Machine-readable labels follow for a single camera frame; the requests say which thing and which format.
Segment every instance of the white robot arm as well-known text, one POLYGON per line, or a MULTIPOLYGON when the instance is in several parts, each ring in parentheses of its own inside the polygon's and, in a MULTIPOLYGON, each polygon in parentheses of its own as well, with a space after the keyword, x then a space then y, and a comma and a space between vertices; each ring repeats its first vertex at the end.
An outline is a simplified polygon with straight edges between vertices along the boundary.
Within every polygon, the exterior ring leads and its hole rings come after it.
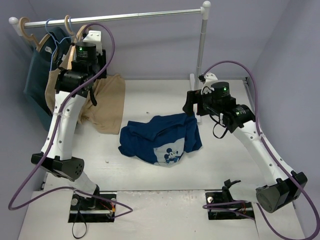
MULTIPOLYGON (((222 187, 222 192, 226 196, 225 201, 243 200, 259 203, 267 212, 273 213, 297 199, 300 191, 268 153, 261 141, 261 136, 257 133, 255 115, 249 107, 237 104, 236 99, 230 95, 229 83, 218 81, 211 72, 208 72, 202 81, 204 83, 201 90, 188 91, 183 111, 192 115, 194 114, 193 104, 197 104, 198 115, 210 115, 216 125, 221 125, 226 128, 226 131, 234 134, 246 147, 265 180, 264 186, 245 184, 240 180, 225 181, 225 186, 222 187)), ((266 136, 263 135, 263 139, 285 170, 304 187, 307 183, 305 174, 295 173, 272 147, 266 136)))
MULTIPOLYGON (((97 105, 93 83, 78 91, 66 103, 62 113, 59 113, 59 109, 67 96, 78 86, 96 75, 106 64, 106 51, 101 47, 101 32, 99 31, 99 34, 95 35, 100 37, 99 41, 92 39, 89 32, 89 35, 82 42, 76 43, 76 59, 72 61, 72 69, 61 69, 55 85, 55 106, 48 137, 41 152, 32 155, 31 162, 37 164, 43 157, 44 152, 48 149, 50 137, 55 130, 57 117, 61 114, 53 144, 41 167, 58 178, 67 179, 71 187, 98 196, 100 194, 98 185, 93 183, 84 172, 84 160, 72 156, 73 136, 78 116, 88 94, 90 94, 92 104, 97 105)), ((106 71, 104 71, 98 79, 105 78, 106 74, 106 71)), ((86 197, 85 205, 88 208, 95 207, 95 198, 88 198, 81 193, 78 193, 78 195, 86 197)))

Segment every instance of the gray wall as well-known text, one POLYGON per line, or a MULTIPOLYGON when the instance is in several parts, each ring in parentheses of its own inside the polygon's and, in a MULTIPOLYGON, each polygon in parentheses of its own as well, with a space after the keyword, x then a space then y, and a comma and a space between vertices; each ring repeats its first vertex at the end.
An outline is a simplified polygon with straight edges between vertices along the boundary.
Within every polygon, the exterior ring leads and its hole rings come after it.
MULTIPOLYGON (((262 129, 297 172, 320 210, 320 1, 291 0, 265 46, 254 75, 262 129)), ((307 201, 296 201, 306 236, 315 229, 307 201)))
MULTIPOLYGON (((23 44, 8 19, 28 16, 37 19, 27 0, 1 1, 0 6, 0 238, 18 239, 27 207, 8 210, 8 203, 32 170, 32 153, 38 153, 46 133, 38 119, 33 117, 23 96, 31 54, 23 44)), ((15 205, 31 198, 39 189, 43 172, 29 182, 15 205)))
MULTIPOLYGON (((204 0, 30 0, 42 20, 196 9, 204 0)), ((221 60, 258 60, 289 0, 212 0, 203 68, 221 60)), ((200 14, 121 20, 106 23, 116 39, 109 68, 125 78, 183 78, 194 73, 200 14)), ((218 77, 244 77, 237 66, 216 68, 218 77)))

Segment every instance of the white table surface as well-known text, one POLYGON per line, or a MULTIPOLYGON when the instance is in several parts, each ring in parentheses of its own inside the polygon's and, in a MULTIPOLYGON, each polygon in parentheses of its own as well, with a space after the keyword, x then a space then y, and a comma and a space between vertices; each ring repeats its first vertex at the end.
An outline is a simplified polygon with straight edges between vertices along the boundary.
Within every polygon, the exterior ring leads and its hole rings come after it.
MULTIPOLYGON (((242 80, 230 80, 237 103, 249 104, 242 80)), ((148 122, 156 115, 182 113, 188 80, 126 81, 122 126, 128 121, 148 122)), ((203 116, 198 125, 203 147, 184 154, 177 165, 155 166, 118 150, 119 135, 100 134, 90 122, 78 124, 73 139, 74 157, 85 161, 84 171, 103 191, 209 190, 221 189, 225 180, 264 185, 262 174, 246 148, 229 132, 223 139, 213 134, 214 122, 203 116)), ((216 127, 217 134, 223 128, 216 127)), ((44 190, 68 185, 49 174, 44 190)))
MULTIPOLYGON (((32 197, 41 192, 36 191, 32 197)), ((18 240, 74 240, 68 223, 72 191, 57 191, 29 205, 18 240)), ((255 211, 250 219, 208 220, 203 190, 118 192, 117 200, 133 212, 113 223, 88 223, 83 240, 278 240, 255 211)), ((116 213, 126 211, 116 207, 116 213)), ((292 204, 269 216, 275 228, 286 237, 303 237, 292 204)), ((83 223, 74 232, 81 236, 83 223)))
MULTIPOLYGON (((228 82, 237 102, 249 106, 243 82, 228 82)), ((122 127, 129 120, 146 123, 156 115, 181 113, 189 89, 187 80, 126 81, 122 127)), ((100 134, 89 122, 77 126, 73 155, 85 160, 85 172, 102 191, 118 191, 118 201, 134 209, 114 223, 89 223, 84 240, 280 239, 267 227, 256 206, 256 224, 249 219, 208 220, 207 211, 202 209, 203 190, 221 189, 227 179, 262 185, 264 180, 246 148, 233 135, 216 139, 212 134, 214 123, 208 116, 201 119, 198 126, 203 147, 184 154, 170 168, 121 155, 119 135, 100 134)), ((217 127, 217 134, 222 132, 217 127)), ((65 185, 65 180, 49 174, 44 190, 65 185)), ((68 223, 71 197, 71 191, 58 191, 30 204, 19 240, 73 240, 72 224, 68 223)), ((124 208, 117 208, 118 214, 123 212, 124 208)), ((281 234, 303 238, 292 204, 268 217, 281 234)), ((77 228, 80 234, 83 225, 79 223, 77 228)))

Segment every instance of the black clamp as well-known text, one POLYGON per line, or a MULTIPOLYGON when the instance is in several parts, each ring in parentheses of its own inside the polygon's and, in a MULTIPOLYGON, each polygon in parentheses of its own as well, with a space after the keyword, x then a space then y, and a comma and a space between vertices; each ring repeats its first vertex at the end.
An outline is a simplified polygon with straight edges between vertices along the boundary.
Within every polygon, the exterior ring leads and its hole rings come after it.
POLYGON ((231 193, 229 191, 229 188, 232 185, 240 183, 240 182, 241 182, 240 180, 235 180, 235 181, 231 182, 230 179, 228 179, 227 181, 224 182, 224 186, 222 187, 222 198, 225 203, 234 202, 234 200, 231 196, 231 193))
POLYGON ((199 78, 200 82, 202 82, 202 83, 204 83, 206 81, 205 76, 203 76, 203 75, 198 76, 198 78, 199 78))

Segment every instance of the white rod end cap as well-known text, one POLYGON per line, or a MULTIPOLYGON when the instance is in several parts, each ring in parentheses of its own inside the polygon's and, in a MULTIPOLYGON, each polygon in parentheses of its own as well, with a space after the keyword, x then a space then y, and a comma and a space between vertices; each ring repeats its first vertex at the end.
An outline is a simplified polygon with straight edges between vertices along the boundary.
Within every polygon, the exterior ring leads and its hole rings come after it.
POLYGON ((9 23, 11 25, 18 24, 19 23, 19 19, 16 18, 15 16, 12 16, 12 17, 9 18, 9 23))
POLYGON ((208 20, 210 7, 211 7, 210 1, 203 2, 201 7, 202 20, 208 20))

